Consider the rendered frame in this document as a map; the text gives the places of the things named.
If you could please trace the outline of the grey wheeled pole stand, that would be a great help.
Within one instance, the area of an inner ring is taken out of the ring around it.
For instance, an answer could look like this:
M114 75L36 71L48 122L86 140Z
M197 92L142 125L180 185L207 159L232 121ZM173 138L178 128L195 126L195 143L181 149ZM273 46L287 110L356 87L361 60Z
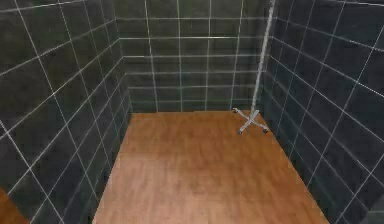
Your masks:
M247 128L249 128L252 125L259 127L264 134L269 132L268 126L257 122L256 119L260 115L260 110L257 108L257 99L260 92L261 77L262 77L263 68L266 60L266 53L267 53L267 47L269 43L269 36L272 28L275 5L276 5L276 0L267 1L267 6L268 6L267 17L266 17L266 21L264 22L264 30L263 30L262 42L261 42L261 52L260 52L259 62L258 62L258 67L256 72L255 86L254 86L254 91L252 96L250 112L248 115L246 115L239 108L233 108L234 113L240 115L242 118L245 119L244 124L237 130L238 134L242 134Z

